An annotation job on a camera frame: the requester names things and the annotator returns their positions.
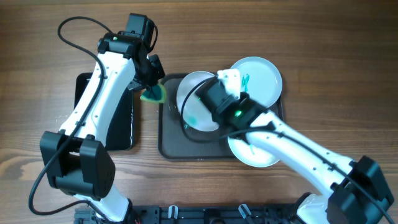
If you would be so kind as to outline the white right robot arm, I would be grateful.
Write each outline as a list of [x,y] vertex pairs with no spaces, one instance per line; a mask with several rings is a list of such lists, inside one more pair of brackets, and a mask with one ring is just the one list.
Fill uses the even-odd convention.
[[236,69],[201,81],[192,93],[214,122],[232,129],[229,137],[276,156],[318,190],[305,194],[292,211],[302,223],[378,223],[382,218],[393,222],[387,211],[394,197],[375,160],[342,156],[292,129],[241,91]]

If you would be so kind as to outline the white plate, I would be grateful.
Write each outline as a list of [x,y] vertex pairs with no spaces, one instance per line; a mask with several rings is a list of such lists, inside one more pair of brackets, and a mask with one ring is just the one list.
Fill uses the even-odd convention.
[[[201,81],[213,76],[214,75],[210,72],[197,71],[189,73],[182,79],[178,86],[176,96],[179,113],[181,112],[183,101],[190,90],[192,90]],[[187,102],[185,103],[183,109],[183,120],[190,127],[198,131],[210,132],[219,128],[219,125],[216,122],[213,122],[211,113],[194,93],[189,96]]]
[[241,139],[228,138],[228,145],[237,159],[252,167],[269,167],[279,159]]
[[238,60],[231,69],[238,69],[241,92],[268,108],[282,94],[282,76],[276,66],[261,57],[246,57]]

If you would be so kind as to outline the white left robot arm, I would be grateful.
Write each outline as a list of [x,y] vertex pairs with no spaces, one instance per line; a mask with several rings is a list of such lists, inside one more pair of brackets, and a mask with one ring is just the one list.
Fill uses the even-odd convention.
[[152,34],[107,33],[98,43],[95,70],[73,113],[56,133],[44,132],[40,151],[44,169],[29,195],[29,209],[44,176],[51,187],[89,205],[107,223],[132,221],[132,203],[113,184],[116,167],[106,150],[109,125],[126,91],[145,90],[164,102],[158,81],[165,76],[157,55],[150,55]]

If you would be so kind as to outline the green yellow sponge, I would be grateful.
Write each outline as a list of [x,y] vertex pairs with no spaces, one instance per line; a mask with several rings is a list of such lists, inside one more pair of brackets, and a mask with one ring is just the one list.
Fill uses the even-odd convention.
[[154,86],[148,86],[140,96],[140,100],[148,103],[162,104],[165,102],[166,97],[167,91],[165,87],[161,83],[158,83]]

